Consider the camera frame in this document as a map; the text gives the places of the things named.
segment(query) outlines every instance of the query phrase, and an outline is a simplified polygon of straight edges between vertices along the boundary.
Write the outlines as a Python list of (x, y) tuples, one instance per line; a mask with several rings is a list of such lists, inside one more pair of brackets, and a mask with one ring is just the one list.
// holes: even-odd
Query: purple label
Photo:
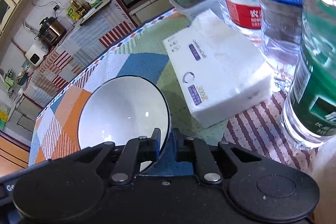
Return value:
[(200, 96), (198, 95), (195, 85), (188, 87), (188, 90), (190, 92), (191, 98), (193, 99), (195, 105), (199, 105), (200, 103), (202, 103), (202, 100)]
[(189, 44), (189, 49), (193, 53), (194, 58), (198, 61), (201, 59), (200, 55), (198, 54), (197, 50), (195, 49), (195, 46), (193, 44)]

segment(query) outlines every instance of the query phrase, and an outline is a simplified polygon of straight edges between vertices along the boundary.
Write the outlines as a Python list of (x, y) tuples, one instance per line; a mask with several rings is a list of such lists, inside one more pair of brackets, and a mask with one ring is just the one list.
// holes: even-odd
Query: pressure cooker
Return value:
[(39, 37), (49, 47), (57, 44), (67, 32), (67, 29), (54, 17), (46, 17), (40, 25)]

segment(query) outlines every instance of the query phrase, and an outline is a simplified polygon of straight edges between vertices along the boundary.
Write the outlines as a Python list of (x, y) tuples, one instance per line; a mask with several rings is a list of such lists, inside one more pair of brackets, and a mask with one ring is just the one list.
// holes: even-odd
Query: red label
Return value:
[(231, 20), (244, 28), (260, 29), (261, 28), (261, 8), (250, 7), (248, 5), (236, 4), (226, 1)]

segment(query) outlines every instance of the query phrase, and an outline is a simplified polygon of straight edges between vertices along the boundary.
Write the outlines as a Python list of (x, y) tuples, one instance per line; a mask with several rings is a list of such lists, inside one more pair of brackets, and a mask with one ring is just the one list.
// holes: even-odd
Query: tablecloth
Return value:
[(75, 28), (48, 54), (29, 78), (25, 96), (45, 107), (54, 95), (135, 25), (119, 0), (97, 12)]
[(211, 145), (227, 140), (306, 172), (316, 151), (295, 149), (285, 140), (279, 126), (285, 99), (282, 92), (208, 129), (203, 129), (190, 115), (162, 44), (163, 39), (188, 24), (188, 19), (173, 9), (145, 24), (89, 65), (37, 117), (29, 165), (79, 150), (78, 120), (92, 92), (116, 76), (139, 75), (162, 90), (172, 125), (182, 133), (203, 138)]

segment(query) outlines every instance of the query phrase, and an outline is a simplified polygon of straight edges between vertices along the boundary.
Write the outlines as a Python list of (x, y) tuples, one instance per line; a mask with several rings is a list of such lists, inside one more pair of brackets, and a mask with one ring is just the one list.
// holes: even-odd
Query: wall outlet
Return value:
[(56, 14), (59, 14), (59, 13), (61, 13), (61, 12), (62, 12), (62, 10), (64, 9), (64, 6), (63, 6), (63, 5), (61, 5), (61, 3), (60, 3), (60, 2), (58, 2), (57, 4), (59, 5), (59, 9), (57, 9), (57, 10), (56, 10)]

